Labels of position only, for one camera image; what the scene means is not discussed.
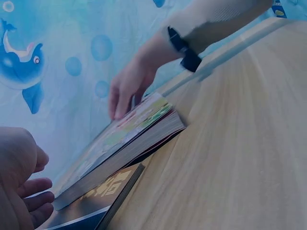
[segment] cartoon dolphin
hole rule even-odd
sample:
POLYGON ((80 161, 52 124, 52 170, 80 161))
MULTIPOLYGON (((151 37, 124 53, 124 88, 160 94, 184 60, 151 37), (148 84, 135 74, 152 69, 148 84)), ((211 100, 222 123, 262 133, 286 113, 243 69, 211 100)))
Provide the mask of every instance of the cartoon dolphin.
POLYGON ((26 51, 17 51, 11 47, 7 34, 16 28, 7 24, 0 18, 3 28, 3 36, 0 42, 0 82, 11 89, 23 91, 23 97, 32 114, 39 111, 44 93, 41 88, 44 56, 41 51, 43 44, 38 44, 30 55, 33 48, 31 43, 26 51), (25 56, 30 56, 27 61, 21 61, 25 56))

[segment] fabric backdrop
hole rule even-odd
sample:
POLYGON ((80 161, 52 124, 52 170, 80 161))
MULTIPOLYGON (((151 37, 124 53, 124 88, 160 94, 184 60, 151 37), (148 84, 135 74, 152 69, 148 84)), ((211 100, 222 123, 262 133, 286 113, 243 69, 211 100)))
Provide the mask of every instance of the fabric backdrop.
MULTIPOLYGON (((0 125, 28 129, 50 156, 54 182, 105 128, 111 79, 161 21, 190 0, 0 1, 0 125)), ((282 1, 288 18, 307 18, 306 0, 282 1)), ((267 17, 270 9, 202 56, 267 17)), ((182 71, 163 66, 148 92, 182 71)))

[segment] open book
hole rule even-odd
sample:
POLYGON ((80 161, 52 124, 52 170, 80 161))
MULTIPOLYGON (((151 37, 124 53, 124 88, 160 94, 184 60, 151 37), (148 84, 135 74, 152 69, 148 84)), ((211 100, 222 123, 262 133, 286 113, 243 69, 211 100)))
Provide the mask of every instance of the open book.
POLYGON ((122 169, 69 206, 54 211, 37 230, 103 230, 141 175, 141 163, 122 169))
POLYGON ((142 160, 184 128, 173 106, 160 94, 145 97, 98 135, 55 184, 55 209, 64 208, 118 170, 142 160))

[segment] wrist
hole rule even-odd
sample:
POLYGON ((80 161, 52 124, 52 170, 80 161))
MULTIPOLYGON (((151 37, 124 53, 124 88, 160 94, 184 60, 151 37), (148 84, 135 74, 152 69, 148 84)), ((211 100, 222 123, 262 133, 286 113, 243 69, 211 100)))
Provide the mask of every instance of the wrist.
POLYGON ((169 41, 160 34, 155 34, 147 43, 138 50, 135 60, 148 68, 157 70, 164 64, 182 58, 169 41))

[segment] light wood surface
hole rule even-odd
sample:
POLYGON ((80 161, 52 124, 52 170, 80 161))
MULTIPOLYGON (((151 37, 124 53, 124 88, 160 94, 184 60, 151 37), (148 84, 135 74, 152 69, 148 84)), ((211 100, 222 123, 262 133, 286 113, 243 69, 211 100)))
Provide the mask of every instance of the light wood surface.
POLYGON ((307 22, 264 21, 160 92, 188 128, 108 229, 307 229, 307 22))

